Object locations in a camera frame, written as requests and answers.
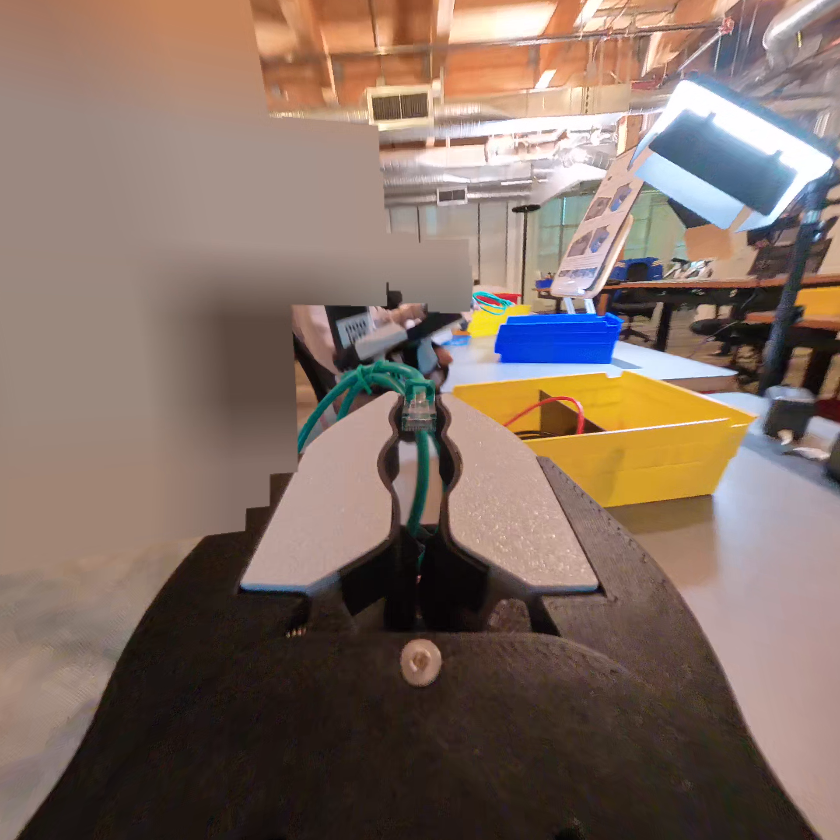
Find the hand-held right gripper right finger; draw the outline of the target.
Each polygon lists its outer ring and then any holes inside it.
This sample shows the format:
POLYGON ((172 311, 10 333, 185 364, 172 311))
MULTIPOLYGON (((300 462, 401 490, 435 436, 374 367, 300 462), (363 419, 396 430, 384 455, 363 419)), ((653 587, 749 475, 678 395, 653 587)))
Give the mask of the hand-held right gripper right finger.
POLYGON ((592 593, 599 581, 537 456, 513 432, 444 395, 455 465, 443 513, 454 547, 525 596, 592 593))

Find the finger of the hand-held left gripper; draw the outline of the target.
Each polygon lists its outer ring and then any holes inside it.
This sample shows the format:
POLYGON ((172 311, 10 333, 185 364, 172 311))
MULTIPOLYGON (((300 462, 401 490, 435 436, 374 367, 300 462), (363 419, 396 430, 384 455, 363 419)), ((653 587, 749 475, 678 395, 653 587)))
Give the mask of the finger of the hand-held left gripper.
POLYGON ((353 351, 360 361, 377 361, 408 341, 401 324, 384 324, 357 339, 353 351))

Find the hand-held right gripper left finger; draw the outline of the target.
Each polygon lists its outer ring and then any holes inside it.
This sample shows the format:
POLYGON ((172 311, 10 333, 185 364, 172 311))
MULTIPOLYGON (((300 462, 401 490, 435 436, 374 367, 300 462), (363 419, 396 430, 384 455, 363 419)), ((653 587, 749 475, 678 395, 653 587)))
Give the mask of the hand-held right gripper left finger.
POLYGON ((304 450, 240 581, 245 592, 319 595, 394 540, 399 504, 385 456, 401 402, 388 392, 304 450))

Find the person's left forearm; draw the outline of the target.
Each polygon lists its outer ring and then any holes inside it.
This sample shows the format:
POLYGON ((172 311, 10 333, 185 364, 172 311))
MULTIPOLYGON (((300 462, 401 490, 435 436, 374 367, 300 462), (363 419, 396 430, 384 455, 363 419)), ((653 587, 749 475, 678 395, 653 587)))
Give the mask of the person's left forearm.
POLYGON ((338 375, 335 345, 324 306, 294 305, 291 308, 292 331, 307 348, 310 356, 326 371, 338 375))

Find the black bin divider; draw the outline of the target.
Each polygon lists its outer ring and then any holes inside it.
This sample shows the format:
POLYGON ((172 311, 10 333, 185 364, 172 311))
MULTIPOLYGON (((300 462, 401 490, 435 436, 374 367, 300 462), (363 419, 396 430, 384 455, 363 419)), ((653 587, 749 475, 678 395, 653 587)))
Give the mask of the black bin divider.
MULTIPOLYGON (((548 400, 549 397, 549 393, 539 392, 541 402, 548 400)), ((579 411, 574 404, 561 400, 547 402, 539 408, 538 413, 539 425, 537 431, 541 438, 578 434, 579 411)), ((583 434, 596 434, 606 431, 603 426, 593 422, 587 413, 583 414, 583 424, 583 434)))

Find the blue plastic bin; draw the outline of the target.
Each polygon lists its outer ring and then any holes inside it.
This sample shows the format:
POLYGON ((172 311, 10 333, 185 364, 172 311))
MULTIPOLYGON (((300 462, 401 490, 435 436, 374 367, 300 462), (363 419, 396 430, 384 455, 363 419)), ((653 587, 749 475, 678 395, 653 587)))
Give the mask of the blue plastic bin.
POLYGON ((494 352, 504 364, 610 364, 622 329, 611 313, 511 316, 494 352))

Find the black floor lamp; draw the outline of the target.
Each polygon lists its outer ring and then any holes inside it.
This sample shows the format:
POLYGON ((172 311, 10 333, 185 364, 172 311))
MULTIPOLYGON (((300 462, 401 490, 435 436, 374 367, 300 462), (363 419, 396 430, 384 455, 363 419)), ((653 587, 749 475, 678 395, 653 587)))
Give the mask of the black floor lamp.
POLYGON ((540 210, 540 205, 535 203, 524 203, 512 208, 511 212, 521 219, 521 259, 520 259, 520 282, 519 298, 521 305, 526 302, 528 247, 529 247, 529 218, 540 210))

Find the large ceiling air vent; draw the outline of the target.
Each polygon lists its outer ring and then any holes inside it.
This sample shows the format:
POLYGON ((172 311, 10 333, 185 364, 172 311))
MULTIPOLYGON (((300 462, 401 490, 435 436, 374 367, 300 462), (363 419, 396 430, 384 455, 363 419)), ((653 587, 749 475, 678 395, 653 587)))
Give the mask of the large ceiling air vent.
POLYGON ((434 123, 431 85, 376 86, 365 90, 369 123, 379 130, 418 128, 434 123))

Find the small tilted poster board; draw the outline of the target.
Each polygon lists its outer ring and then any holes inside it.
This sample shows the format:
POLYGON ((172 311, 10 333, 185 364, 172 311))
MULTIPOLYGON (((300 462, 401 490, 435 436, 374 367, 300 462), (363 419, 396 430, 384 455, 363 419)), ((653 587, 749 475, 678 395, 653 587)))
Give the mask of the small tilted poster board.
POLYGON ((634 171, 635 154, 635 149, 624 152, 607 170, 554 274, 553 298, 592 300, 612 274, 643 188, 634 171))

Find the blue office chair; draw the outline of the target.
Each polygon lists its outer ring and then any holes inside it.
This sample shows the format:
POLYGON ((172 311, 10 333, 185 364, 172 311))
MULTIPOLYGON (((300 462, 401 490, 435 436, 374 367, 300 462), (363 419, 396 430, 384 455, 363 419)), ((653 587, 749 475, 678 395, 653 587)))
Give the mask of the blue office chair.
MULTIPOLYGON (((619 284, 632 284, 650 280, 651 269, 661 271, 660 265, 653 265, 650 259, 625 261, 623 263, 622 278, 619 284)), ((623 327, 618 333, 620 341, 639 340, 642 343, 653 343, 653 339, 634 327, 638 319, 652 321, 656 314, 657 303, 646 299, 642 290, 619 290, 613 293, 607 311, 623 321, 623 327)))

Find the wooden top desk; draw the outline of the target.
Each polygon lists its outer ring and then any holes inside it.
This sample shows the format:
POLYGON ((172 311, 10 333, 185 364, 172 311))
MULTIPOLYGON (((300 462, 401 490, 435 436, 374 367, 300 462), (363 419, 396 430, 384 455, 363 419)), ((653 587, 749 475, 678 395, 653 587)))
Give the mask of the wooden top desk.
POLYGON ((599 314, 604 314, 612 305, 614 297, 619 292, 638 293, 640 301, 654 305, 662 304, 657 332, 654 340, 654 350, 667 350, 672 315, 678 306, 705 305, 719 303, 724 306, 736 306, 755 298, 767 298, 770 302, 778 302, 786 284, 783 277, 758 279, 744 277, 732 280, 690 279, 690 280, 656 280, 646 282, 608 283, 595 297, 595 308, 599 314))
POLYGON ((755 312, 747 316, 747 323, 771 326, 759 377, 758 394, 763 395, 771 387, 782 384, 793 351, 807 349, 811 355, 805 367, 801 387, 814 396, 819 396, 831 363, 839 353, 839 317, 804 315, 792 322, 782 338, 776 336, 775 321, 773 312, 755 312))

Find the black light stand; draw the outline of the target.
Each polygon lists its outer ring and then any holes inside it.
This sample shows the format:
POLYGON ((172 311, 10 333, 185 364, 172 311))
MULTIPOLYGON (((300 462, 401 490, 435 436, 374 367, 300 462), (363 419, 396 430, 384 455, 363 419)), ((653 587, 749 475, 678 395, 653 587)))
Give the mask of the black light stand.
POLYGON ((808 185, 803 192, 801 224, 791 254, 791 270, 784 283, 773 317, 770 338, 765 346, 759 378, 759 396, 766 396, 771 387, 780 385, 784 379, 788 364, 788 332, 795 322, 795 300, 802 285, 807 257, 815 241, 827 194, 838 185, 838 179, 838 170, 833 167, 823 177, 808 185))

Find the led light panel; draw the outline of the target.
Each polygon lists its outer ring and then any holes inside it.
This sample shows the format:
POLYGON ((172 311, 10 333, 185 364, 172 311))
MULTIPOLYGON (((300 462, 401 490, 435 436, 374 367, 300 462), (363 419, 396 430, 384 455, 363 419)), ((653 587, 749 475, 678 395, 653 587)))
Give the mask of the led light panel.
POLYGON ((693 214, 738 232, 774 223, 834 167, 829 140, 707 77, 681 80, 629 171, 693 214))

